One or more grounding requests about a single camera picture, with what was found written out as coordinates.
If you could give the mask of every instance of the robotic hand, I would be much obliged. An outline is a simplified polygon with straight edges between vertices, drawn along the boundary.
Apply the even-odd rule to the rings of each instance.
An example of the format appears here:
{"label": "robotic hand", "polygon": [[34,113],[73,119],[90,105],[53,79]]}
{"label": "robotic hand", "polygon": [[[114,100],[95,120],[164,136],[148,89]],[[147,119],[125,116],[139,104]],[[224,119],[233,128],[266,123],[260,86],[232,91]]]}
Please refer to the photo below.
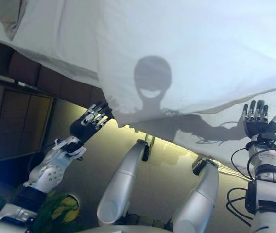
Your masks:
{"label": "robotic hand", "polygon": [[264,105],[264,101],[259,100],[257,102],[252,101],[250,104],[249,111],[248,104],[245,104],[242,118],[244,120],[244,128],[247,136],[252,139],[252,143],[247,144],[246,149],[254,144],[265,145],[268,148],[276,148],[274,144],[276,141],[276,115],[273,117],[271,122],[268,122],[268,105]]}
{"label": "robotic hand", "polygon": [[81,143],[85,143],[111,119],[111,112],[108,103],[93,104],[78,120],[72,123],[70,134],[78,138]]}

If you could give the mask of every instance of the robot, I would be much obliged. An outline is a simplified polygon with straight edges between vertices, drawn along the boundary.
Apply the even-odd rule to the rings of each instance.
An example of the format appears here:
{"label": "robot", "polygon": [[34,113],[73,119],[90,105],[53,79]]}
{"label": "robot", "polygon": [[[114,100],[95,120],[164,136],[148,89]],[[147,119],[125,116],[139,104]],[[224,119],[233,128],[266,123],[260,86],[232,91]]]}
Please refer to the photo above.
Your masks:
{"label": "robot", "polygon": [[[62,180],[66,168],[86,151],[83,146],[110,119],[107,104],[92,105],[70,127],[70,136],[55,140],[55,146],[44,160],[35,167],[11,203],[0,211],[0,233],[30,233],[29,226],[47,194]],[[254,214],[251,233],[276,232],[276,115],[268,122],[268,106],[263,101],[246,104],[242,119],[251,141],[246,145],[249,152],[247,164],[249,183],[245,207]],[[199,157],[192,165],[198,176],[197,183],[183,205],[171,220],[171,231],[149,227],[115,225],[124,216],[135,183],[140,160],[146,161],[153,144],[152,139],[138,140],[119,164],[98,205],[100,227],[82,233],[203,233],[215,206],[219,174],[217,165],[210,159]],[[249,165],[254,165],[254,177]]]}

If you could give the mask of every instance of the black cable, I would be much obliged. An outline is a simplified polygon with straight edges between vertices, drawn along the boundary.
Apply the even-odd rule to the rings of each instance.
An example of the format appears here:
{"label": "black cable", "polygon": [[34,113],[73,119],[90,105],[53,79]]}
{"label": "black cable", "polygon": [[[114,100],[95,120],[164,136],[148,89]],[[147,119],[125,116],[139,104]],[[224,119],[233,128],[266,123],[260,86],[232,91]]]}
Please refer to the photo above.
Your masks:
{"label": "black cable", "polygon": [[[245,198],[245,197],[233,199],[233,200],[231,201],[231,203],[234,203],[234,202],[236,202],[236,201],[238,201],[238,200],[241,200],[241,199],[244,199],[244,198]],[[236,214],[233,210],[231,210],[231,209],[229,208],[229,202],[228,202],[225,206],[226,206],[226,208],[228,209],[228,211],[230,211],[235,217],[237,217],[239,220],[241,220],[241,221],[242,221],[243,223],[245,223],[247,226],[251,227],[251,224],[250,224],[249,222],[247,222],[245,219],[243,219],[242,217],[240,217],[238,214]]]}
{"label": "black cable", "polygon": [[235,151],[235,152],[231,155],[231,163],[232,163],[233,167],[234,167],[242,176],[244,176],[244,177],[246,177],[247,179],[250,180],[250,178],[249,178],[248,176],[246,176],[244,173],[242,173],[242,172],[235,166],[235,164],[234,164],[234,162],[233,162],[233,156],[234,156],[237,152],[239,152],[239,151],[241,151],[241,150],[245,150],[245,149],[246,149],[246,148],[241,148],[241,149]]}
{"label": "black cable", "polygon": [[254,157],[256,157],[257,155],[259,155],[259,154],[261,154],[261,153],[265,153],[265,152],[270,151],[270,150],[276,150],[276,148],[268,148],[268,149],[265,149],[265,150],[261,150],[261,151],[259,151],[259,152],[257,152],[257,153],[254,153],[252,156],[250,156],[250,158],[249,158],[249,160],[248,160],[248,162],[247,162],[247,172],[248,172],[248,175],[249,175],[249,177],[250,177],[250,179],[251,179],[252,181],[254,180],[254,178],[253,178],[253,176],[251,175],[250,170],[249,170],[249,165],[250,165],[251,160],[252,160]]}
{"label": "black cable", "polygon": [[234,201],[230,200],[230,193],[233,192],[234,190],[243,190],[243,191],[246,191],[247,189],[245,189],[245,188],[232,188],[232,189],[230,189],[230,190],[228,191],[227,195],[226,195],[228,204],[229,204],[229,205],[232,207],[232,209],[234,209],[235,212],[238,213],[239,215],[241,215],[241,216],[243,216],[244,218],[247,218],[247,219],[249,219],[249,220],[253,220],[252,217],[249,217],[249,216],[247,216],[247,215],[241,213],[240,211],[238,211],[238,210],[233,206],[232,203],[233,203]]}

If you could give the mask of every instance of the robotic arm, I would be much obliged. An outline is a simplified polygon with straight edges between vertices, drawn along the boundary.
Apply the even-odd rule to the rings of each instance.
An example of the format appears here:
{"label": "robotic arm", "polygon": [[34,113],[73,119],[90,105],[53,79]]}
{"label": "robotic arm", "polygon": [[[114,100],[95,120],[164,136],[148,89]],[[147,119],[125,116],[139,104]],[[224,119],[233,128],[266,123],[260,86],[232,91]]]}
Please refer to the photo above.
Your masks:
{"label": "robotic arm", "polygon": [[83,144],[105,125],[111,113],[108,104],[92,105],[70,127],[70,136],[56,139],[55,146],[35,167],[11,203],[0,211],[0,233],[24,233],[37,216],[47,194],[62,180],[66,168],[86,151]]}
{"label": "robotic arm", "polygon": [[[244,106],[243,119],[247,136],[251,142],[246,145],[249,152],[247,164],[251,181],[246,191],[245,207],[254,214],[252,233],[276,232],[276,115],[268,123],[268,106],[263,101]],[[252,177],[249,165],[254,165]]]}
{"label": "robotic arm", "polygon": [[172,220],[175,233],[203,233],[216,204],[218,166],[211,160],[198,157],[192,168],[198,180]]}

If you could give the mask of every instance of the joint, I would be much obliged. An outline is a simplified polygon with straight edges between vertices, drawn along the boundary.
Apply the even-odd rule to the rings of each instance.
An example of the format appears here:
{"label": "joint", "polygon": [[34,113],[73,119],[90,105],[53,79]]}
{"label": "joint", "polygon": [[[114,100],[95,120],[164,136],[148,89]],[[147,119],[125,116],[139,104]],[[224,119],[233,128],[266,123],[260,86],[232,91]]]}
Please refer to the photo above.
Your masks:
{"label": "joint", "polygon": [[69,144],[66,144],[63,146],[64,151],[67,153],[73,153],[76,150],[78,150],[79,148],[81,148],[83,146],[83,143],[78,141],[78,142],[71,142]]}
{"label": "joint", "polygon": [[256,176],[263,173],[276,173],[276,166],[272,164],[262,164],[256,168]]}
{"label": "joint", "polygon": [[249,151],[253,145],[257,145],[262,148],[276,148],[275,142],[276,136],[274,133],[260,133],[257,135],[255,140],[248,142],[245,148],[247,151]]}
{"label": "joint", "polygon": [[257,211],[263,212],[275,212],[276,213],[276,202],[268,200],[258,200],[259,208]]}
{"label": "joint", "polygon": [[37,212],[45,201],[47,194],[31,187],[22,187],[11,203],[21,208]]}
{"label": "joint", "polygon": [[152,135],[147,134],[144,141],[146,143],[145,149],[144,149],[144,153],[143,153],[143,157],[142,157],[142,161],[146,162],[149,159],[149,156],[151,154],[151,149],[152,146],[154,144],[154,140],[155,137]]}
{"label": "joint", "polygon": [[206,166],[206,164],[213,164],[215,167],[218,167],[217,164],[215,164],[210,159],[203,158],[202,156],[198,156],[197,159],[192,164],[193,173],[198,176],[200,172],[203,170],[203,168]]}

